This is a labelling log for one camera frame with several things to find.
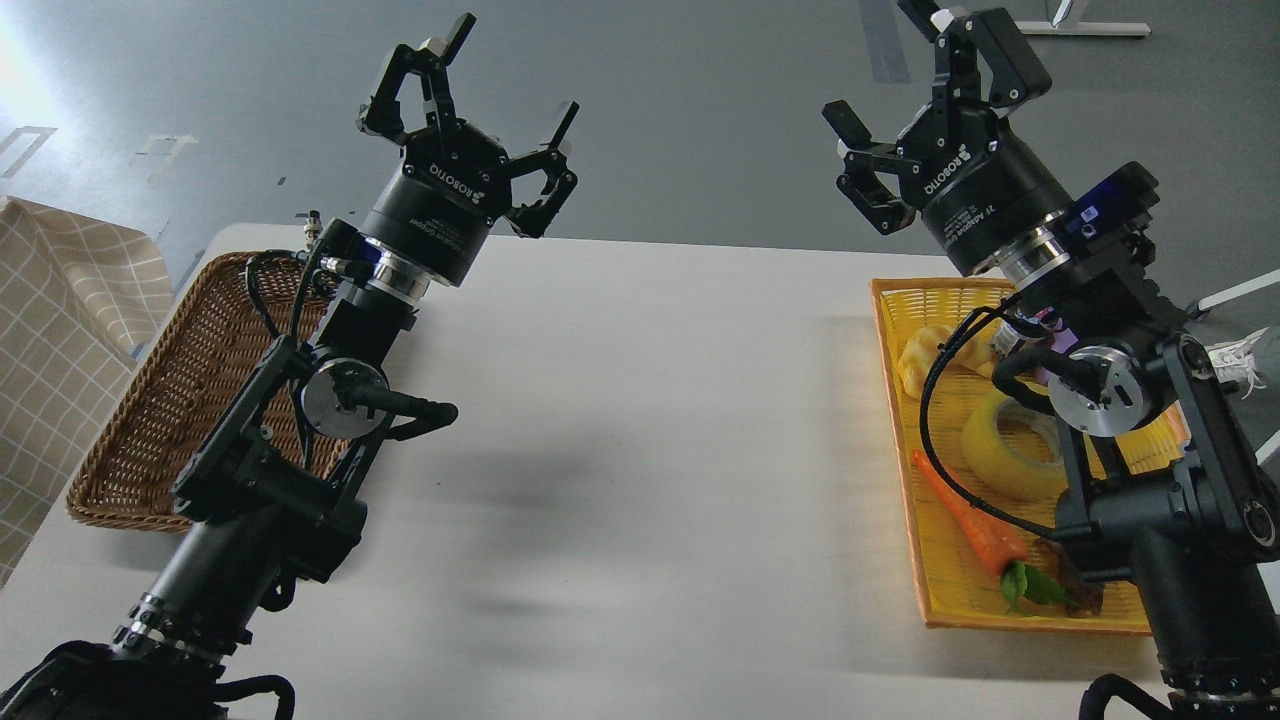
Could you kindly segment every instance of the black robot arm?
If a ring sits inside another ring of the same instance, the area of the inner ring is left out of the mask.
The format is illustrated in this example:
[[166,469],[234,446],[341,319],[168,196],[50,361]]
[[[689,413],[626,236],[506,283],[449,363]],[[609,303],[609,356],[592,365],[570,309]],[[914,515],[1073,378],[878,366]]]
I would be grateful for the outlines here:
[[[1280,500],[1204,348],[1185,333],[1185,313],[1146,275],[1156,179],[1129,163],[1073,200],[1010,128],[1009,111],[1050,78],[1009,14],[899,4],[934,46],[932,97],[895,142],[874,142],[846,102],[828,104],[844,160],[837,187],[883,234],[919,213],[961,274],[1000,268],[1025,316],[1052,310],[1075,334],[1052,364],[1023,354],[997,372],[1019,397],[1030,397],[1015,378],[1028,363],[1059,373],[1050,402],[1034,396],[1033,409],[1059,416],[1068,491],[1055,529],[1020,525],[1060,542],[1087,580],[1138,585],[1174,716],[1280,712],[1280,625],[1256,565],[1280,557]],[[993,74],[986,99],[979,56]],[[899,195],[877,173],[896,176]],[[1184,457],[1130,474],[1114,438],[1175,401],[1192,436]],[[920,413],[925,428],[927,402]],[[1087,442],[1106,477],[1091,474]],[[1100,693],[1129,693],[1120,688],[1130,685],[1097,684],[1082,717],[1100,712]],[[1160,715],[1158,703],[1140,705]]]
[[[260,692],[280,697],[278,719],[291,716],[288,682],[218,683],[223,659],[250,643],[257,609],[284,610],[298,579],[328,580],[360,542],[367,509],[357,493],[384,441],[458,416],[453,405],[390,389],[381,369],[412,328],[428,284],[461,282],[493,219],[512,211],[512,177],[538,169],[556,176],[543,205],[529,209],[526,234],[545,231],[573,184],[559,145],[576,105],[547,147],[513,161],[517,172],[483,172],[506,165],[507,154],[454,115],[445,76],[474,23],[463,15],[443,46],[392,53],[360,127],[402,146],[398,168],[362,231],[334,220],[320,233],[317,219],[308,223],[314,242],[288,331],[266,318],[275,340],[174,483],[175,509],[193,520],[191,532],[110,643],[55,648],[0,696],[0,720],[224,720],[216,703]],[[434,104],[428,126],[415,132],[404,132],[396,101],[408,74],[422,78]],[[303,340],[302,300],[320,270],[340,282]],[[301,466],[262,427],[278,393],[297,411]],[[407,421],[393,424],[397,416]],[[307,460],[317,433],[348,442],[324,477]]]

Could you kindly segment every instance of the toy carrot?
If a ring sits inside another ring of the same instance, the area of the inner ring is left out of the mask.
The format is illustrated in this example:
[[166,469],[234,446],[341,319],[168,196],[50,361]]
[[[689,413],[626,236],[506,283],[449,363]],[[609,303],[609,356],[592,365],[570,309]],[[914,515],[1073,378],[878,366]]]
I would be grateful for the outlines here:
[[1030,557],[1030,550],[1012,525],[987,515],[956,495],[933,469],[929,456],[923,450],[913,450],[911,460],[947,512],[960,524],[982,566],[1000,578],[1000,592],[1009,601],[1010,611],[1018,610],[1020,597],[1041,605],[1076,605],[1068,597],[1062,585],[1024,562]]

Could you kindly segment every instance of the logo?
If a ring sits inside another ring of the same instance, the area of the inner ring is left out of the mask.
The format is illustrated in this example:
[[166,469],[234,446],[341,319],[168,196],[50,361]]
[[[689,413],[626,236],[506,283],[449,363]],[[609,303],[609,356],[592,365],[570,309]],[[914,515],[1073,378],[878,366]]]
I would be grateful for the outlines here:
[[471,190],[470,187],[466,186],[466,183],[463,183],[458,178],[451,176],[448,172],[445,172],[444,168],[436,165],[435,163],[431,163],[431,167],[428,168],[428,170],[430,170],[433,176],[438,177],[440,179],[440,182],[443,182],[444,184],[452,187],[460,195],[462,195],[463,197],[466,197],[471,202],[475,202],[476,205],[479,205],[480,204],[480,199],[484,197],[483,192],[480,192],[479,190]]
[[940,172],[937,176],[934,176],[932,181],[929,181],[929,184],[924,186],[924,193],[933,195],[934,192],[937,192],[938,188],[942,187],[942,183],[947,182],[947,179],[951,176],[954,176],[956,170],[959,170],[961,167],[964,167],[965,163],[968,163],[972,159],[973,155],[969,154],[969,149],[961,145],[960,151],[956,152],[956,156],[952,158],[951,161],[947,163],[945,168],[942,168],[942,172]]

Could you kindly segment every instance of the orange carrot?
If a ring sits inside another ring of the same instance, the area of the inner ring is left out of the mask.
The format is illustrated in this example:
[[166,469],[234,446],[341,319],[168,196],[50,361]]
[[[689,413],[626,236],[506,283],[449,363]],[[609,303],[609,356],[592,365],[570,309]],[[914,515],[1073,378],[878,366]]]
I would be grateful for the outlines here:
[[911,460],[920,469],[920,474],[933,488],[933,492],[946,506],[951,516],[960,523],[960,529],[969,538],[969,544],[978,553],[982,566],[992,575],[1000,577],[1014,560],[1027,560],[1030,552],[1027,543],[1014,530],[1012,525],[992,518],[982,510],[973,507],[942,479],[942,475],[933,469],[929,456],[923,450],[913,450]]

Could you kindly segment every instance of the gray floor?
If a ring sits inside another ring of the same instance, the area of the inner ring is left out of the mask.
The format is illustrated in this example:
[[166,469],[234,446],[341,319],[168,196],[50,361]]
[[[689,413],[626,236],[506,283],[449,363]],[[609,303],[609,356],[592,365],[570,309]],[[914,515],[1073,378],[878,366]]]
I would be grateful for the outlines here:
[[[1006,3],[1020,19],[1047,4]],[[832,183],[826,101],[849,99],[891,138],[928,97],[932,51],[888,0],[8,0],[0,193],[152,234],[175,282],[229,223],[310,208],[358,222],[397,152],[356,132],[356,108],[394,44],[444,35],[463,10],[480,22],[451,73],[461,115],[520,151],[561,100],[582,104],[581,184],[552,234],[938,251],[922,227],[881,237]],[[1012,118],[1021,137],[1073,193],[1130,159],[1161,179],[1152,275],[1176,302],[1280,266],[1280,3],[1097,0],[1085,19],[1153,32],[1034,40],[1056,85]],[[1275,300],[1201,332],[1280,320]]]

